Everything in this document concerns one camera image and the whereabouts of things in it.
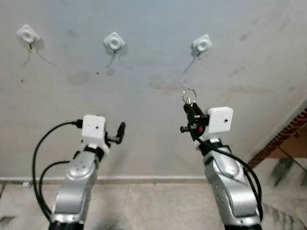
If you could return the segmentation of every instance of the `baseboard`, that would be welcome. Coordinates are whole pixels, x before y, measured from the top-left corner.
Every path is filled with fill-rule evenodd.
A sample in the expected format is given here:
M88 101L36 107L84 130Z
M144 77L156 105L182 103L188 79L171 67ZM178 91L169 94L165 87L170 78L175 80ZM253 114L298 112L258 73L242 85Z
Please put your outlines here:
M45 184L60 184L64 177L46 177ZM0 184L32 182L31 177L0 177ZM147 184L147 183L208 183L205 176L98 176L97 184Z

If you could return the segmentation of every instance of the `floor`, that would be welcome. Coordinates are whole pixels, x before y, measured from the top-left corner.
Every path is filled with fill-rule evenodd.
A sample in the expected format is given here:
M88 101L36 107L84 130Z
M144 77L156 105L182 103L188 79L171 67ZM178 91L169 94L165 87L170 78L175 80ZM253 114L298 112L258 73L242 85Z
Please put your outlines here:
M49 204L58 185L45 185ZM86 230L223 230L210 185L96 184ZM303 230L300 217L263 204L264 230ZM1 230L48 229L32 188L6 185L0 199Z

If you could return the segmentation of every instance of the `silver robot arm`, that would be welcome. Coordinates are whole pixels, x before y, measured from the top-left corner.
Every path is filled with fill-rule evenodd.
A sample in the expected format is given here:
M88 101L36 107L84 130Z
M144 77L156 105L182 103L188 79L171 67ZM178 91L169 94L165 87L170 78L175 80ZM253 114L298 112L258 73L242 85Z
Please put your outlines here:
M83 151L77 152L69 163L64 183L56 195L49 230L83 229L99 164L109 153L109 141L121 143L125 123L120 125L116 137L108 137L105 128L104 117L84 117Z
M245 179L246 164L224 155L232 156L232 153L229 146L220 141L230 130L233 110L212 108L204 115L195 101L186 103L184 110L188 125L181 127L180 131L190 132L196 149L204 156L205 175L213 188L225 229L261 230L262 208L259 211L259 198Z

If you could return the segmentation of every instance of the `white wall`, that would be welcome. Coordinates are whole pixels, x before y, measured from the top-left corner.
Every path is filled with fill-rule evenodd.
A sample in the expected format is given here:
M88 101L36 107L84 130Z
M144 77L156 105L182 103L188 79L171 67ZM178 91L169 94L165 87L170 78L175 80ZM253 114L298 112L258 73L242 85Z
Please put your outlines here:
M306 12L305 0L2 0L0 176L29 176L41 136L85 114L105 115L110 133L127 123L100 175L203 175L179 132L186 86L202 108L234 109L228 140L250 159L307 97ZM15 36L26 23L44 41L31 55ZM127 46L106 68L113 31ZM213 49L184 73L203 34ZM39 169L70 159L80 136L68 127L50 137Z

